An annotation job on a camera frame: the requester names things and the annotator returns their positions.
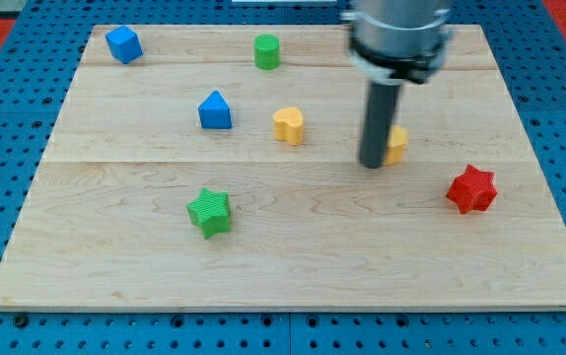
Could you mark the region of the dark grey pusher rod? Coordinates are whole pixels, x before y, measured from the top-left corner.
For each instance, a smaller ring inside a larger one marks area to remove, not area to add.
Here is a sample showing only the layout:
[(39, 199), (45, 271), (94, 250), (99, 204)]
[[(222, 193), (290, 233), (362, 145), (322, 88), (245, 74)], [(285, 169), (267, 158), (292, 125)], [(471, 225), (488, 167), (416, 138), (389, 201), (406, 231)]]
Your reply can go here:
[(358, 158), (369, 169), (385, 163), (401, 85), (369, 84)]

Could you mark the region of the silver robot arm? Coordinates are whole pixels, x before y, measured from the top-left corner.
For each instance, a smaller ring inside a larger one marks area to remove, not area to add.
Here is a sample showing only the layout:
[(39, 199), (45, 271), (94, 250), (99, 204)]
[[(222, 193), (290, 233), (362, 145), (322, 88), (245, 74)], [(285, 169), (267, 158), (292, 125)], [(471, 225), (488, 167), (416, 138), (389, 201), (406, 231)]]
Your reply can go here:
[(348, 53), (368, 79), (359, 162), (385, 163), (401, 86), (426, 83), (444, 64), (451, 32), (448, 0), (358, 0), (350, 15)]

